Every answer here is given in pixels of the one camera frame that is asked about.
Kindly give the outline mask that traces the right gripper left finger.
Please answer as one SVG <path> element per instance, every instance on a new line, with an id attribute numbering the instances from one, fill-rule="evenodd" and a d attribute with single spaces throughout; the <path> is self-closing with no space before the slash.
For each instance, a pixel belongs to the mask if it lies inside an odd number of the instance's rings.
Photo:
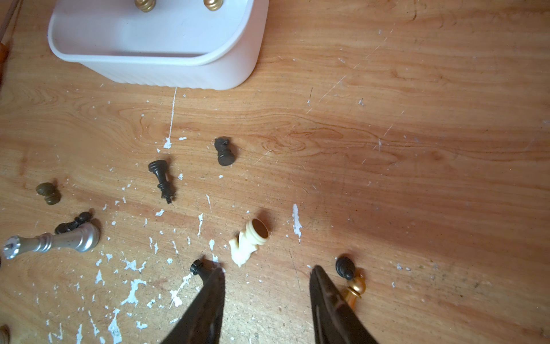
<path id="1" fill-rule="evenodd" d="M 218 267 L 162 343 L 219 343 L 225 295 L 225 274 Z"/>

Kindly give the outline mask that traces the gold pawn chess piece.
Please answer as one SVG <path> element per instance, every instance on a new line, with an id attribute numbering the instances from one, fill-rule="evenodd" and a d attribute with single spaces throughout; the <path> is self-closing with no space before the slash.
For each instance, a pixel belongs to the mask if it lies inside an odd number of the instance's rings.
<path id="1" fill-rule="evenodd" d="M 223 6 L 223 0 L 204 0 L 203 3 L 209 11 L 217 11 Z"/>

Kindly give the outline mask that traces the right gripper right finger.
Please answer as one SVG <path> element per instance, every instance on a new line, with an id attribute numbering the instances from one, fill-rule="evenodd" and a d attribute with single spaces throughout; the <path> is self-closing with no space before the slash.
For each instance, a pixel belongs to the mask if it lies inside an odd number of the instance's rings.
<path id="1" fill-rule="evenodd" d="M 315 343 L 378 343 L 319 265 L 312 268 L 309 293 Z"/>

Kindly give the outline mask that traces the gold bishop chess piece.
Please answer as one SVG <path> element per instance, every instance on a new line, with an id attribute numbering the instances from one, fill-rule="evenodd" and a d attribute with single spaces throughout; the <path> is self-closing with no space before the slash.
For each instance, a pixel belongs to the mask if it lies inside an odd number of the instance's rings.
<path id="1" fill-rule="evenodd" d="M 148 13 L 156 6 L 156 0 L 135 0 L 135 6 L 142 12 Z"/>

